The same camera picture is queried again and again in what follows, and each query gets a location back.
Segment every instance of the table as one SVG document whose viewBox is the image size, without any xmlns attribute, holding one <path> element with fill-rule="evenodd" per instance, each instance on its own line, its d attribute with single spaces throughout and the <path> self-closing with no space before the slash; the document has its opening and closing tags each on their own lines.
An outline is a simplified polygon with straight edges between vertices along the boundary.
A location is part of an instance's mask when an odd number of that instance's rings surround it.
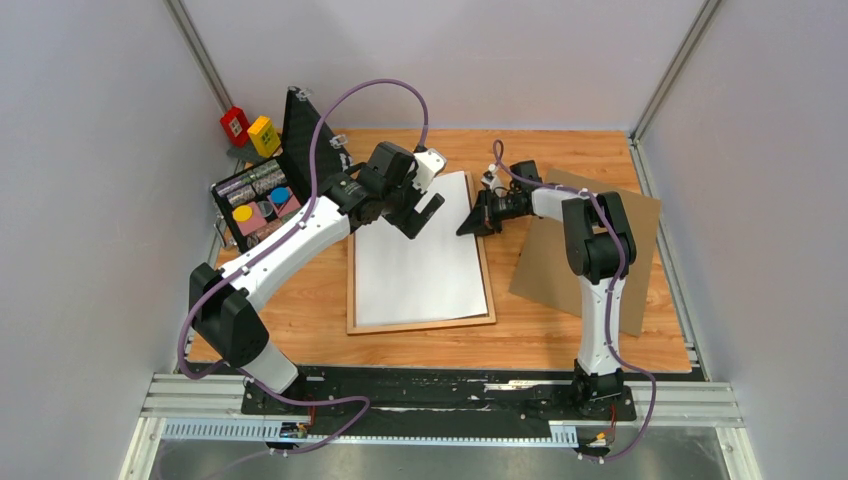
<svg viewBox="0 0 848 480">
<path fill-rule="evenodd" d="M 336 133 L 348 136 L 347 148 L 356 161 L 367 161 L 380 141 L 411 150 L 420 131 L 337 129 Z M 622 132 L 431 130 L 427 146 L 448 159 L 447 172 L 470 171 L 476 178 L 492 162 L 495 138 L 504 141 L 508 165 L 535 159 L 543 178 L 550 168 L 558 168 L 640 191 Z M 571 370 L 580 346 L 580 318 L 508 291 L 530 220 L 511 220 L 502 234 L 485 238 L 496 325 L 348 336 L 347 241 L 336 243 L 296 273 L 260 316 L 273 342 L 295 363 Z M 218 262 L 237 254 L 223 250 Z M 642 331 L 638 338 L 621 335 L 625 360 L 655 372 L 691 370 L 656 251 Z M 189 359 L 214 360 L 217 354 L 198 336 Z"/>
</svg>

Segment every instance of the wooden frame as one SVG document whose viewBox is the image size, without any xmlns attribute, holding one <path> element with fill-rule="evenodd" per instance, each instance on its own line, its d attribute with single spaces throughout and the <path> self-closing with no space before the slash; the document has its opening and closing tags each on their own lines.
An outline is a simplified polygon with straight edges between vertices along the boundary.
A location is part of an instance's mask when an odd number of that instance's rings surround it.
<svg viewBox="0 0 848 480">
<path fill-rule="evenodd" d="M 474 181 L 471 174 L 465 172 L 468 183 L 468 202 L 471 204 L 474 198 Z M 486 295 L 486 310 L 483 315 L 456 318 L 453 320 L 437 320 L 432 322 L 420 322 L 402 325 L 375 325 L 372 327 L 358 327 L 356 325 L 356 250 L 354 248 L 354 237 L 348 236 L 347 241 L 347 334 L 361 335 L 367 333 L 404 332 L 411 330 L 429 330 L 434 328 L 468 327 L 474 325 L 491 325 L 497 322 L 495 316 L 495 300 L 492 295 L 492 281 L 489 278 L 489 262 L 486 259 L 486 247 L 483 239 L 477 238 L 477 258 L 480 261 L 480 273 L 483 277 L 483 292 Z"/>
</svg>

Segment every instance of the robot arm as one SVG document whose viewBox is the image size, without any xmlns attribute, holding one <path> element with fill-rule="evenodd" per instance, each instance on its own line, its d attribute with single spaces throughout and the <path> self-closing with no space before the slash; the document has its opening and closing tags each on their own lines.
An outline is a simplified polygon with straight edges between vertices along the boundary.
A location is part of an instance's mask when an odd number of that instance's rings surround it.
<svg viewBox="0 0 848 480">
<path fill-rule="evenodd" d="M 270 340 L 257 314 L 271 296 L 309 260 L 361 226 L 383 216 L 407 237 L 415 238 L 444 203 L 435 195 L 415 210 L 430 183 L 444 170 L 447 160 L 434 149 L 410 153 L 396 145 L 377 145 L 356 179 L 340 172 L 319 188 L 310 218 L 301 210 L 287 225 L 219 270 L 201 264 L 191 274 L 190 306 L 212 286 L 237 270 L 242 275 L 212 296 L 200 309 L 192 326 L 233 368 L 241 368 L 276 392 L 298 378 L 297 367 Z M 301 231 L 248 267 L 256 257 L 286 234 L 289 225 Z"/>
<path fill-rule="evenodd" d="M 533 182 L 541 181 L 532 160 L 514 164 L 510 170 Z M 596 228 L 602 227 L 597 212 L 590 200 L 574 190 L 537 188 L 513 181 L 508 193 L 498 196 L 492 186 L 495 183 L 491 178 L 484 180 L 487 188 L 478 193 L 474 208 L 457 235 L 499 233 L 504 220 L 524 215 L 551 218 L 563 224 L 564 253 L 572 272 L 579 277 L 582 300 L 583 336 L 575 360 L 574 400 L 576 405 L 585 406 L 617 397 L 623 391 L 624 377 L 621 365 L 610 354 L 605 333 L 607 292 L 620 262 L 612 237 L 606 231 L 596 232 Z M 621 241 L 626 257 L 622 278 L 613 287 L 609 316 L 612 347 L 618 351 L 621 292 L 626 280 L 624 276 L 636 260 L 636 244 L 618 193 L 602 193 L 597 200 Z"/>
</svg>

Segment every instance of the white paper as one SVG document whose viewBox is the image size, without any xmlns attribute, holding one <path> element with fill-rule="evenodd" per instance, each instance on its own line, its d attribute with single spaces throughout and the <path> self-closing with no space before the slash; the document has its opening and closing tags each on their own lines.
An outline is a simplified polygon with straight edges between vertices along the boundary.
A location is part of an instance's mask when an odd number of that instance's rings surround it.
<svg viewBox="0 0 848 480">
<path fill-rule="evenodd" d="M 473 235 L 456 236 L 471 211 L 464 172 L 433 180 L 418 204 L 445 203 L 414 240 L 382 217 L 356 231 L 356 325 L 397 325 L 482 315 L 486 293 Z"/>
</svg>

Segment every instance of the red block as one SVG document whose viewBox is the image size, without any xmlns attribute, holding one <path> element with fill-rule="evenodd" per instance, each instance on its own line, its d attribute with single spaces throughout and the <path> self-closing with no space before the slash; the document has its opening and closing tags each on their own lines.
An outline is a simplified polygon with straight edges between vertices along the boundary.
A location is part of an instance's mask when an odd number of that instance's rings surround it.
<svg viewBox="0 0 848 480">
<path fill-rule="evenodd" d="M 243 147 L 250 140 L 247 134 L 247 129 L 250 124 L 247 123 L 247 116 L 244 111 L 238 107 L 233 107 L 221 117 L 221 126 L 227 132 L 227 137 L 237 147 Z"/>
</svg>

